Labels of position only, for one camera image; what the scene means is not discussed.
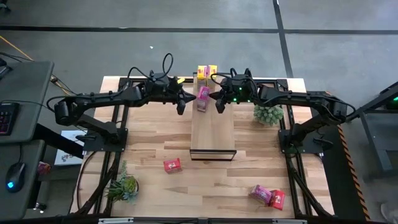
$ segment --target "red object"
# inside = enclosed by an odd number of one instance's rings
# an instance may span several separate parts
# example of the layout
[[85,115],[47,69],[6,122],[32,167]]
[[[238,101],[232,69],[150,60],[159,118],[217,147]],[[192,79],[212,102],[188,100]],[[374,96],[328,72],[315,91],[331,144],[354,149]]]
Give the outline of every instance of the red object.
[[173,159],[171,161],[164,161],[164,171],[168,174],[182,171],[180,158]]
[[272,193],[272,198],[269,206],[282,211],[284,207],[285,193],[281,190],[271,190],[271,193]]

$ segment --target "succulent plant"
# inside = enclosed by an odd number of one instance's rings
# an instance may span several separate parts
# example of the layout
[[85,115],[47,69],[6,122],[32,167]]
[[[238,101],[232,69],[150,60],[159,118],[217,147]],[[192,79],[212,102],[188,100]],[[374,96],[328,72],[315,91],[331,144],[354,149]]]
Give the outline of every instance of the succulent plant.
[[138,182],[134,176],[127,176],[127,162],[123,161],[119,180],[114,180],[106,189],[107,196],[113,201],[133,202],[138,194]]
[[280,106],[263,107],[254,106],[254,119],[262,124],[273,126],[284,116],[284,111]]

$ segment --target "gray floor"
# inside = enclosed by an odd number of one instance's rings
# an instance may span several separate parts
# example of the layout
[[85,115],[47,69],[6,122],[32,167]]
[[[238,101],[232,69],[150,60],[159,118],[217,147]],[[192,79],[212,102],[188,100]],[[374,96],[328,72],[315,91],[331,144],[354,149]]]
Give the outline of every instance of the gray floor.
[[[398,2],[377,0],[279,0],[286,29],[398,29]],[[116,26],[275,29],[272,0],[13,0],[10,15],[0,22],[30,26]],[[1,35],[35,60],[55,62],[54,74],[76,92],[98,91],[105,75],[125,75],[131,66],[160,70],[172,52],[173,75],[189,75],[198,64],[220,70],[251,68],[257,77],[286,77],[278,34],[211,33],[71,33],[2,31]],[[396,35],[286,35],[295,78],[308,90],[328,90],[360,106],[397,81]],[[2,52],[18,54],[4,42]],[[47,98],[61,95],[50,86]],[[55,131],[48,111],[40,122]],[[348,147],[360,177],[377,171],[360,121],[344,124]],[[51,182],[49,209],[43,215],[65,214],[75,180]],[[364,183],[370,216],[383,221],[380,202],[396,200],[396,180]],[[41,214],[29,212],[27,217]]]

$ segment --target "wooden platform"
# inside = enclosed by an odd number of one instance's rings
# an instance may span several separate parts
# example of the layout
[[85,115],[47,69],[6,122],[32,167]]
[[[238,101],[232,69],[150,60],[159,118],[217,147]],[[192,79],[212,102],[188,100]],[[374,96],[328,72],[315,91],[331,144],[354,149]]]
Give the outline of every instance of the wooden platform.
[[[101,92],[116,90],[118,83],[119,77],[104,77]],[[288,79],[288,84],[292,91],[305,91],[301,78]],[[190,84],[184,87],[192,91]],[[293,111],[296,122],[311,117],[309,108],[294,106]],[[113,107],[98,108],[95,118],[110,121],[112,112]],[[182,116],[177,114],[175,105],[149,103],[131,108],[127,122],[129,139],[122,160],[127,160],[127,173],[138,179],[140,191],[132,205],[116,202],[112,216],[293,218],[285,159],[277,139],[279,126],[268,127],[253,121],[253,105],[249,104],[234,105],[233,116],[234,145],[238,150],[234,160],[203,162],[190,160],[191,104]],[[98,184],[103,156],[97,153],[86,167],[81,180],[82,203]],[[163,161],[176,157],[181,159],[183,172],[167,174]],[[305,154],[303,164],[308,187],[324,208],[333,213],[322,162]],[[283,190],[287,195],[283,211],[263,207],[249,198],[250,188],[256,184]],[[71,212],[76,211],[75,203]]]

